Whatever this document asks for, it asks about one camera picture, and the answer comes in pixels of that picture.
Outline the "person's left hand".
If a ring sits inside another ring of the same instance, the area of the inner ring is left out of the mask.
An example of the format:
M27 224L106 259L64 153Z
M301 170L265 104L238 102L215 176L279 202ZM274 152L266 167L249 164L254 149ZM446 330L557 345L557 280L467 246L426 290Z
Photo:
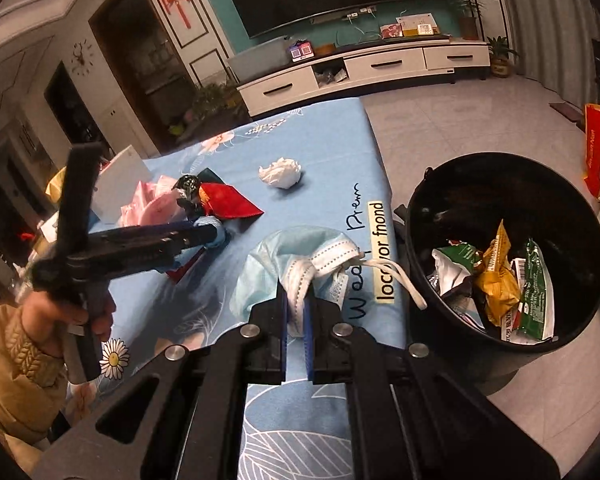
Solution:
M68 325L90 324L92 333L101 342L109 339L114 324L116 304L110 295L104 301L104 312L88 319L85 310L74 304L56 302L47 292L30 292L20 306L21 325L38 350L53 358L61 358L62 332Z

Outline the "beige knitted sleeve forearm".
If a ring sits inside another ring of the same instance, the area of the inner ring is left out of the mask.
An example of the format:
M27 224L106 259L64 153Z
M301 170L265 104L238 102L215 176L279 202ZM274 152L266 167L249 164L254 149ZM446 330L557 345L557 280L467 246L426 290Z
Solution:
M47 436L65 402L62 359L48 356L24 332L21 310L0 306L0 431L35 444Z

